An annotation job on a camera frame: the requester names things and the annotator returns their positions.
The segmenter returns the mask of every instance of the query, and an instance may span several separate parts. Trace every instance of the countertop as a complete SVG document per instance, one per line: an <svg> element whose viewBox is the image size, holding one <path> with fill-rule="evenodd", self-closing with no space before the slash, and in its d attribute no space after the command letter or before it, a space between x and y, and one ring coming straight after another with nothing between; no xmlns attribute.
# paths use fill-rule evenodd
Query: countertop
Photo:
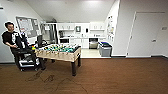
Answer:
<svg viewBox="0 0 168 94"><path fill-rule="evenodd" d="M104 39L105 37L63 37L63 38L60 38L60 39L89 39L89 38Z"/></svg>

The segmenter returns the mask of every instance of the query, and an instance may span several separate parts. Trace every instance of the recycling bin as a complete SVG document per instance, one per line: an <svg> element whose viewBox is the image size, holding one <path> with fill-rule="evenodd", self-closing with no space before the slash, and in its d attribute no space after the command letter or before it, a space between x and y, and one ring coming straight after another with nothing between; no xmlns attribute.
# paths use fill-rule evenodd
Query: recycling bin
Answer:
<svg viewBox="0 0 168 94"><path fill-rule="evenodd" d="M112 46L107 42L99 42L99 53L101 57L111 57Z"/></svg>

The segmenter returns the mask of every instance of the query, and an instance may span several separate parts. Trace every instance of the upper cabinet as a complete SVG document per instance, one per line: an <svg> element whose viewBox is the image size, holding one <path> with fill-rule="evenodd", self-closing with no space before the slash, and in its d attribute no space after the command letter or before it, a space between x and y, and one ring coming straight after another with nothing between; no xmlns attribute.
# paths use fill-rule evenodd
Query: upper cabinet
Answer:
<svg viewBox="0 0 168 94"><path fill-rule="evenodd" d="M90 23L90 30L104 30L104 23Z"/></svg>
<svg viewBox="0 0 168 94"><path fill-rule="evenodd" d="M59 30L74 30L75 24L74 23L58 23Z"/></svg>

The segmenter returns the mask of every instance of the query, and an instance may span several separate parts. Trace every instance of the doorway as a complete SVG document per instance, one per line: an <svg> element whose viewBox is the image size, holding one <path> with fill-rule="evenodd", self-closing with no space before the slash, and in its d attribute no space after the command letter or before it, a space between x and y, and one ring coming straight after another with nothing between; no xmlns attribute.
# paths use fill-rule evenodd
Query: doorway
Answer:
<svg viewBox="0 0 168 94"><path fill-rule="evenodd" d="M163 12L137 12L132 26L126 57L151 57L161 29Z"/></svg>

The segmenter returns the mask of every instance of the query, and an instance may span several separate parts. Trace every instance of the cabinet door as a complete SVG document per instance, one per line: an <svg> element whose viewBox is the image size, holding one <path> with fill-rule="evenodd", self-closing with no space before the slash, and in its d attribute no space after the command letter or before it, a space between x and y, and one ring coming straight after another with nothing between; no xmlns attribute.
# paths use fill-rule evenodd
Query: cabinet door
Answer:
<svg viewBox="0 0 168 94"><path fill-rule="evenodd" d="M100 24L99 24L99 29L100 29L100 30L104 30L104 23L100 23Z"/></svg>
<svg viewBox="0 0 168 94"><path fill-rule="evenodd" d="M96 30L97 29L97 24L96 23L91 23L90 24L90 30Z"/></svg>
<svg viewBox="0 0 168 94"><path fill-rule="evenodd" d="M89 39L82 39L82 48L89 48Z"/></svg>
<svg viewBox="0 0 168 94"><path fill-rule="evenodd" d="M104 23L91 23L90 30L104 30Z"/></svg>
<svg viewBox="0 0 168 94"><path fill-rule="evenodd" d="M58 23L58 29L64 30L65 29L64 23Z"/></svg>
<svg viewBox="0 0 168 94"><path fill-rule="evenodd" d="M75 28L74 23L65 23L64 26L65 26L64 30L74 30Z"/></svg>
<svg viewBox="0 0 168 94"><path fill-rule="evenodd" d="M82 40L81 39L75 39L75 44L79 44L79 46L82 46Z"/></svg>
<svg viewBox="0 0 168 94"><path fill-rule="evenodd" d="M70 43L70 44L76 44L76 43L75 43L75 39L69 39L69 43Z"/></svg>

